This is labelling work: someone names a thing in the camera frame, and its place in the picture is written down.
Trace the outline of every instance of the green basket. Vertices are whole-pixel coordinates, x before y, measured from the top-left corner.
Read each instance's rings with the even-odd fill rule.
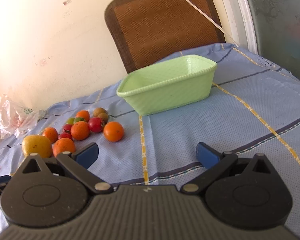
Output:
[[[197,55],[170,59],[128,74],[117,95],[138,114],[155,114],[208,97],[216,68],[216,62]]]

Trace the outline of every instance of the yellow fruit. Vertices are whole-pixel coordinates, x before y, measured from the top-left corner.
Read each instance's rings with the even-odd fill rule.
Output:
[[[50,140],[42,135],[28,135],[22,141],[22,151],[25,157],[37,153],[41,158],[49,158],[52,154]]]
[[[99,114],[106,113],[106,112],[107,111],[105,109],[103,109],[102,107],[98,107],[98,108],[93,110],[93,116],[98,117]]]
[[[100,113],[97,117],[101,118],[105,123],[107,123],[109,119],[109,116],[106,113]]]

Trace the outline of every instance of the wall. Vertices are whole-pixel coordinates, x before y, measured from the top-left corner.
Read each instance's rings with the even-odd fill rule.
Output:
[[[30,108],[88,95],[126,75],[104,21],[112,0],[0,0],[0,96]],[[213,0],[231,33],[222,0]]]

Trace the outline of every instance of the chair backrest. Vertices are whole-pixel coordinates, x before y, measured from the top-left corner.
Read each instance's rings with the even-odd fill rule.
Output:
[[[221,26],[212,0],[191,1]],[[225,42],[223,33],[185,0],[114,0],[105,20],[127,73],[176,51]]]

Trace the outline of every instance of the transparent plastic bag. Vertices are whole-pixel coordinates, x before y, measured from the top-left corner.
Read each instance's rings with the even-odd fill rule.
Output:
[[[43,110],[32,110],[12,101],[7,95],[0,97],[0,139],[14,134],[15,137],[31,131],[46,114]]]

